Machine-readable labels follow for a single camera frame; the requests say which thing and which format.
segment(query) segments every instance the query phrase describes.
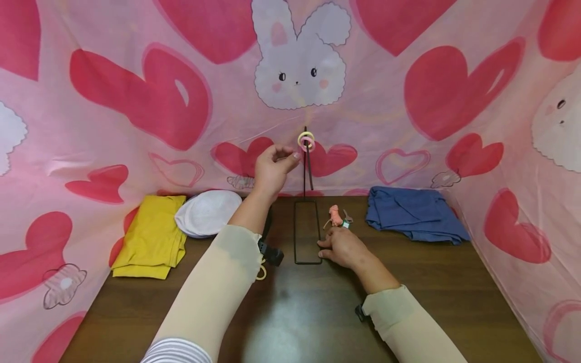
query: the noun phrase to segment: pink ring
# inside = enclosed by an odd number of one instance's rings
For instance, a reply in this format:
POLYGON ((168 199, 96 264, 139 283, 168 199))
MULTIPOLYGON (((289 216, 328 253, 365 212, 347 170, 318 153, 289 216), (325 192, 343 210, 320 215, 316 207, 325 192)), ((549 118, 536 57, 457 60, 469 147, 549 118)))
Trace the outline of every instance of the pink ring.
POLYGON ((303 136, 300 139, 300 148, 303 149, 304 152, 307 152, 307 147, 309 148, 309 152, 312 152, 315 149, 315 142, 308 136, 303 136), (309 143, 308 146, 305 146, 304 142, 307 141, 309 143))

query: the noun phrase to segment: forearm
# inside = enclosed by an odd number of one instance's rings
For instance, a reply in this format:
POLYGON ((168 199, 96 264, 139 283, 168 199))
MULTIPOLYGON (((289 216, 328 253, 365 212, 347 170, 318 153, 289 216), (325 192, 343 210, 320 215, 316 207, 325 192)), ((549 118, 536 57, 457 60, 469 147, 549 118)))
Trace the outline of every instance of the forearm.
POLYGON ((397 289, 401 286, 383 263, 371 252, 358 261, 353 271, 369 295, 388 289, 397 289))
POLYGON ((363 311, 401 363, 464 363, 458 348, 377 258, 356 271, 370 294, 363 311))
POLYGON ((271 206, 271 197, 260 191, 253 191, 234 212, 228 224, 244 227, 259 235, 264 231, 264 223, 268 209, 271 206))
POLYGON ((224 333, 260 269, 257 242, 269 207, 259 195, 242 202, 190 273, 155 342, 183 338, 217 361, 224 333))

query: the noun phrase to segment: left hand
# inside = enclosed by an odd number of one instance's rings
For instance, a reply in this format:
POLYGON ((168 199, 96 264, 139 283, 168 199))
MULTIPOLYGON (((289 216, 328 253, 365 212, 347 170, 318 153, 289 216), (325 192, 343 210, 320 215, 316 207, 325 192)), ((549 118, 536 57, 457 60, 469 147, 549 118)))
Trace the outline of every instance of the left hand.
POLYGON ((286 175, 299 165, 300 153, 291 147, 272 145, 256 159, 253 193, 277 199, 285 185, 286 175))

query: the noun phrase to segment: black wire frame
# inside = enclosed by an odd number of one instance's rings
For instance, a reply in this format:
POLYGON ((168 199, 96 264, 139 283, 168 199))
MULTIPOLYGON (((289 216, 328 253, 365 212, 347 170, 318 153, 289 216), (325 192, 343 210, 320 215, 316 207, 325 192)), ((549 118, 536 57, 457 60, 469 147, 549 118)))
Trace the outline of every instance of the black wire frame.
POLYGON ((318 238, 319 240, 321 240, 321 225, 319 224, 319 208, 317 207, 317 201, 315 201, 314 199, 307 199, 307 165, 309 168, 309 182, 310 182, 310 186, 311 186, 311 190, 314 190, 313 188, 313 175, 311 173, 311 155, 309 152, 309 147, 307 145, 307 142, 304 142, 305 145, 305 149, 307 150, 306 152, 303 152, 303 157, 306 159, 305 162, 303 163, 303 200, 295 200, 295 210, 294 210, 294 214, 293 214, 293 248, 295 251, 295 264, 297 265, 320 265, 323 263, 323 260, 321 258, 319 258, 318 262, 314 262, 314 261, 298 261, 296 258, 296 208, 297 208, 297 204, 300 203, 312 203, 315 204, 315 219, 317 220, 317 234, 318 234, 318 238))

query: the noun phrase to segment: bunny ear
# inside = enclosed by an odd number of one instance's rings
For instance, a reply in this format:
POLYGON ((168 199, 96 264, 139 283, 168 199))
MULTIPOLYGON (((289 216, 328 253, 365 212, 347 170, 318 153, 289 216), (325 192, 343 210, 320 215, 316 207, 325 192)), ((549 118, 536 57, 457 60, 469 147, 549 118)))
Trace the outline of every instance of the bunny ear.
POLYGON ((325 44, 342 45, 349 38, 351 17, 334 3, 319 6, 300 29, 299 36, 317 36, 325 44))
POLYGON ((261 50, 296 38, 291 10, 284 0, 252 0, 252 21, 261 50))

